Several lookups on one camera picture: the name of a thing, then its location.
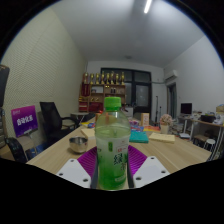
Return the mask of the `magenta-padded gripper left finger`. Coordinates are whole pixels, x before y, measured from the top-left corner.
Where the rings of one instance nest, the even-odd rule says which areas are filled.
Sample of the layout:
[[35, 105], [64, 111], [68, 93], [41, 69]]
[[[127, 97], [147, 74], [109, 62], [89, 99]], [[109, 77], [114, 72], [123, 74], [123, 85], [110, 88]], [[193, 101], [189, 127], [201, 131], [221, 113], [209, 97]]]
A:
[[78, 159], [69, 159], [57, 176], [81, 187], [95, 189], [98, 185], [97, 148], [93, 147]]

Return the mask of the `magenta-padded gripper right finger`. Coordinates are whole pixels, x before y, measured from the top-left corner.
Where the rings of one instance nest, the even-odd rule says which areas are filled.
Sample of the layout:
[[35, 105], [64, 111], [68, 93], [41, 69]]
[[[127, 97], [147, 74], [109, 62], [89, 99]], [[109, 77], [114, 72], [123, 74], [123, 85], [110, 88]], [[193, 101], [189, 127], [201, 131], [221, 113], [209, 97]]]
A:
[[130, 188], [140, 188], [169, 175], [155, 157], [147, 157], [133, 146], [128, 147], [127, 177]]

